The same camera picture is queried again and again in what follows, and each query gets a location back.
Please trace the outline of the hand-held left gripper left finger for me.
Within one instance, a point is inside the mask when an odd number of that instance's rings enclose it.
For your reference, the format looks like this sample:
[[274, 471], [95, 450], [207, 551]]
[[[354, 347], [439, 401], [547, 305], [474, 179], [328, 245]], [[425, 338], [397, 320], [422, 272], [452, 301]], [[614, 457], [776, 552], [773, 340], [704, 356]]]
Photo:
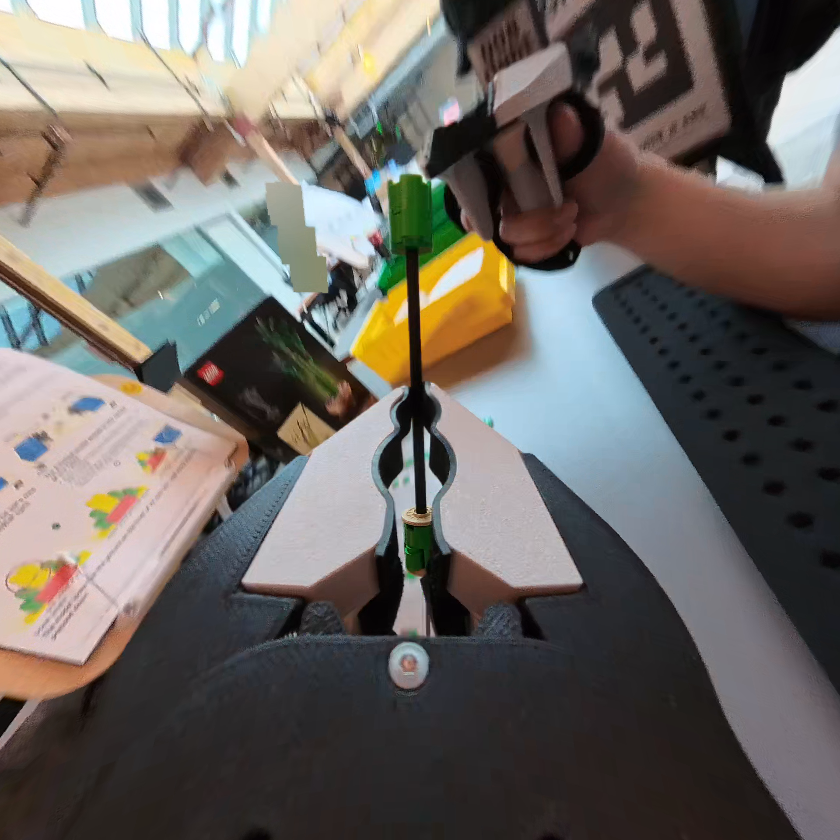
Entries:
[[375, 455], [398, 430], [398, 388], [304, 459], [241, 585], [249, 594], [326, 602], [363, 635], [391, 636], [404, 573], [393, 503]]

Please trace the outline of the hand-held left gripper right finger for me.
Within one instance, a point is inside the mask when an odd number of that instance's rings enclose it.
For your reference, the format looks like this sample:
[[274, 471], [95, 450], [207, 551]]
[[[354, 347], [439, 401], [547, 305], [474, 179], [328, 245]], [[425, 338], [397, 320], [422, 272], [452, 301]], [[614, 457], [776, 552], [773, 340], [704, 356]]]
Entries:
[[570, 595], [583, 579], [523, 453], [427, 387], [436, 552], [423, 584], [434, 633], [468, 635], [487, 608]]

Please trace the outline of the short green round brick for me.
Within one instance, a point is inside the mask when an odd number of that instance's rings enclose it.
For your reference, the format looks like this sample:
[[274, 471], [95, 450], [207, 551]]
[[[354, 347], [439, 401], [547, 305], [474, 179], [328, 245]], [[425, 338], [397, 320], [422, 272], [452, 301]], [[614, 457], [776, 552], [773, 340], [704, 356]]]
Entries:
[[428, 523], [403, 523], [404, 561], [406, 572], [422, 578], [432, 555], [433, 530]]

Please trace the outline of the black axle rod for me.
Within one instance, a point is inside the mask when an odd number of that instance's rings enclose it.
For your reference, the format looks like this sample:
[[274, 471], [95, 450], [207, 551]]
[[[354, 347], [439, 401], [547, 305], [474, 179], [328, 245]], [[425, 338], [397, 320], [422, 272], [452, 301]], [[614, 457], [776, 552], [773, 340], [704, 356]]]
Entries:
[[412, 410], [412, 441], [415, 512], [418, 518], [427, 515], [427, 492], [424, 449], [424, 377], [419, 300], [419, 254], [416, 248], [406, 250], [406, 303], [409, 348], [409, 396]]

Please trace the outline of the person's right forearm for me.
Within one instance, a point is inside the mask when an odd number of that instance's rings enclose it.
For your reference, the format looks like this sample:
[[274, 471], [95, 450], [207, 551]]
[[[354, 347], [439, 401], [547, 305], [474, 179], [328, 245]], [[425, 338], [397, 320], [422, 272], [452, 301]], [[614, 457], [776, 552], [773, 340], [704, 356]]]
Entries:
[[797, 320], [838, 320], [838, 150], [818, 187], [766, 192], [640, 155], [620, 219], [612, 242], [688, 287]]

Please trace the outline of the grey desk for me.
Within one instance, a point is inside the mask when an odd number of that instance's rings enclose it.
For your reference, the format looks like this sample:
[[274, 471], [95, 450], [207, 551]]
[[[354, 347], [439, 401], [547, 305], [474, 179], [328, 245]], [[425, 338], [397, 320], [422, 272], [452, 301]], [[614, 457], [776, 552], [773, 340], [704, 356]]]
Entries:
[[587, 248], [520, 269], [513, 321], [427, 378], [534, 454], [645, 563], [731, 728], [803, 838], [839, 838], [838, 694], [620, 352], [592, 298], [638, 267]]

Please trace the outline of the person's right hand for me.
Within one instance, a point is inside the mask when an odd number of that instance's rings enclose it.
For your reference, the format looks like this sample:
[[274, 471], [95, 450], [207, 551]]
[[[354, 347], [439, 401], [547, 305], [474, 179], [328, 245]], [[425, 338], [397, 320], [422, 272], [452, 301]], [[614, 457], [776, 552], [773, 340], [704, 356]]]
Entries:
[[500, 239], [512, 261], [534, 266], [571, 241], [608, 243], [645, 256], [649, 235], [641, 225], [644, 168], [634, 144], [608, 130], [594, 161], [564, 189], [563, 204], [523, 211], [505, 190], [500, 201]]

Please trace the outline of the green storage bin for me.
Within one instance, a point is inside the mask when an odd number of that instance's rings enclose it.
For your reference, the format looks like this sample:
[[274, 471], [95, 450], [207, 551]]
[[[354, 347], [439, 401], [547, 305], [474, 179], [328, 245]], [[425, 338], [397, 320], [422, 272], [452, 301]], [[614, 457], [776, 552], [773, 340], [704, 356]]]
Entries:
[[[433, 231], [432, 250], [419, 255], [418, 266], [423, 268], [462, 239], [464, 235], [464, 232], [450, 221], [437, 226]], [[387, 296], [393, 288], [403, 283], [405, 279], [406, 258], [404, 255], [396, 255], [383, 266], [379, 279], [376, 281], [376, 288], [382, 295]]]

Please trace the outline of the white paper sheet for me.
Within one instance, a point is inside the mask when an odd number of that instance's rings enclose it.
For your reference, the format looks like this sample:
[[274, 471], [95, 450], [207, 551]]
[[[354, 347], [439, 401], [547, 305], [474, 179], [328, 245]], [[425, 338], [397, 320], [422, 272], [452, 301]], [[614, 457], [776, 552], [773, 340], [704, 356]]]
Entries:
[[419, 297], [421, 308], [443, 300], [472, 280], [480, 273], [484, 258], [485, 249], [478, 247], [461, 256], [449, 268], [436, 269], [430, 277], [430, 285], [425, 290], [421, 290]]

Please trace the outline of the black plant picture box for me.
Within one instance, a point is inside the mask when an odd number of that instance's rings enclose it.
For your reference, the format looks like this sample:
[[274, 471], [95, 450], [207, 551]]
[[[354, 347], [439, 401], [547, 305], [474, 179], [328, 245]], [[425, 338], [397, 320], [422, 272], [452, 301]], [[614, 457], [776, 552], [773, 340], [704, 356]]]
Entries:
[[253, 447], [284, 460], [309, 455], [377, 400], [274, 298], [201, 352], [185, 380], [243, 424]]

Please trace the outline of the yellow storage bin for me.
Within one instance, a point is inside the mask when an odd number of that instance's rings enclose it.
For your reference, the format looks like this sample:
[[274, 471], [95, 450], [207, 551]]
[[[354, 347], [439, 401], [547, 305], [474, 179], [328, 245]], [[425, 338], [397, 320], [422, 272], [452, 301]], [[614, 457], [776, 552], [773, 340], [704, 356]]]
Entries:
[[[468, 234], [419, 270], [419, 296], [436, 269], [449, 268], [471, 250], [483, 247], [483, 266], [472, 280], [441, 301], [421, 308], [423, 369], [470, 346], [512, 321], [516, 303], [516, 270], [498, 248]], [[406, 282], [377, 300], [351, 347], [352, 358], [384, 381], [408, 381]]]

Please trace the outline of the black perforated mat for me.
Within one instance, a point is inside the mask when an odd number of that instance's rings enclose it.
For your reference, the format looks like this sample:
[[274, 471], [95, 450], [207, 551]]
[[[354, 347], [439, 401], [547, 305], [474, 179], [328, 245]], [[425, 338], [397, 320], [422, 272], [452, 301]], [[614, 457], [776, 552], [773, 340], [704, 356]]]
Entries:
[[647, 266], [592, 302], [837, 690], [838, 358]]

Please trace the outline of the instruction sheet on wooden board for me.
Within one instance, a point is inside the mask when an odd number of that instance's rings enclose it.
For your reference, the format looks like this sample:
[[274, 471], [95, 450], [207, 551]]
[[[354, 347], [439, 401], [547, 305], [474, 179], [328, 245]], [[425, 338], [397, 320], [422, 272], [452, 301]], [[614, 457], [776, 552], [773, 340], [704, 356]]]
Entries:
[[130, 394], [135, 401], [177, 421], [225, 438], [231, 444], [225, 478], [211, 481], [212, 495], [187, 519], [183, 534], [175, 539], [172, 557], [163, 565], [162, 570], [155, 572], [151, 583], [142, 590], [143, 598], [135, 599], [122, 609], [83, 665], [65, 664], [2, 648], [1, 694], [4, 699], [42, 701], [63, 697], [105, 674], [122, 655], [152, 606], [161, 597], [174, 574], [180, 570], [214, 513], [222, 509], [227, 516], [230, 515], [227, 492], [249, 460], [249, 446], [245, 436], [225, 423], [218, 409], [206, 407], [186, 385], [175, 384], [166, 393], [149, 385], [137, 386], [140, 390]]

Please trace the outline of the wooden diagonal beam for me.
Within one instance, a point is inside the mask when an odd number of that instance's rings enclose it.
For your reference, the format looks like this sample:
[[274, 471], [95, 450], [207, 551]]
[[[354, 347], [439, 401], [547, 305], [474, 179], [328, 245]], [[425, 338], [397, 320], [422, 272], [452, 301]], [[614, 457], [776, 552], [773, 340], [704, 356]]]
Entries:
[[1, 280], [111, 363], [134, 370], [153, 354], [146, 344], [50, 275], [5, 237], [1, 237]]

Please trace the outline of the black board bracket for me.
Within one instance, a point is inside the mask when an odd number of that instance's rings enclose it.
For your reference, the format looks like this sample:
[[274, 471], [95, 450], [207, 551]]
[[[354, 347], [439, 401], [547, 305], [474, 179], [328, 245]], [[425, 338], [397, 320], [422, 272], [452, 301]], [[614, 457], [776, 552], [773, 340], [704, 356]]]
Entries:
[[137, 381], [167, 394], [179, 383], [182, 370], [176, 343], [165, 341], [146, 360], [133, 367]]

